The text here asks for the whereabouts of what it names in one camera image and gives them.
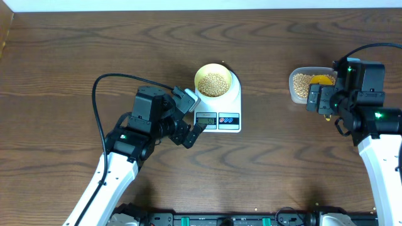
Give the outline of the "yellow measuring scoop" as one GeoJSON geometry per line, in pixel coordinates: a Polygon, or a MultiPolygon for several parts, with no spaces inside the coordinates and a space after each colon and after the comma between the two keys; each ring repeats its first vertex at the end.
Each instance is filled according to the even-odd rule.
{"type": "Polygon", "coordinates": [[[334,94],[334,80],[326,75],[315,75],[308,85],[307,111],[323,115],[326,121],[332,118],[330,98],[334,94]]]}

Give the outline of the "yellow plastic bowl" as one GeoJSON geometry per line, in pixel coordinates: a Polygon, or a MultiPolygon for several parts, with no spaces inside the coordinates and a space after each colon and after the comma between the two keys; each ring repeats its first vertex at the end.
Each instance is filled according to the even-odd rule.
{"type": "Polygon", "coordinates": [[[206,76],[208,73],[219,73],[225,77],[225,79],[230,83],[230,87],[232,86],[232,75],[231,72],[223,65],[217,63],[210,63],[207,65],[202,66],[197,73],[195,74],[194,84],[197,91],[199,81],[206,76]]]}

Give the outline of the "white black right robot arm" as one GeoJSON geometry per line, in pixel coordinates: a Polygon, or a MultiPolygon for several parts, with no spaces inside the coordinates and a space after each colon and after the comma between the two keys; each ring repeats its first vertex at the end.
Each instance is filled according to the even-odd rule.
{"type": "Polygon", "coordinates": [[[334,71],[333,85],[309,86],[307,110],[337,118],[366,167],[379,225],[401,225],[401,109],[384,106],[385,66],[345,59],[334,71]]]}

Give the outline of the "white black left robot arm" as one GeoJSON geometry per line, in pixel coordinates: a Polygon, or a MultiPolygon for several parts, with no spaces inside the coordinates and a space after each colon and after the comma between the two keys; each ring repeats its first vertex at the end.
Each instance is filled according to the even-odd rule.
{"type": "Polygon", "coordinates": [[[106,136],[106,151],[65,225],[106,225],[157,141],[168,137],[178,146],[191,148],[206,125],[191,126],[183,118],[199,102],[189,89],[175,87],[167,94],[157,87],[139,87],[133,111],[123,114],[106,136]]]}

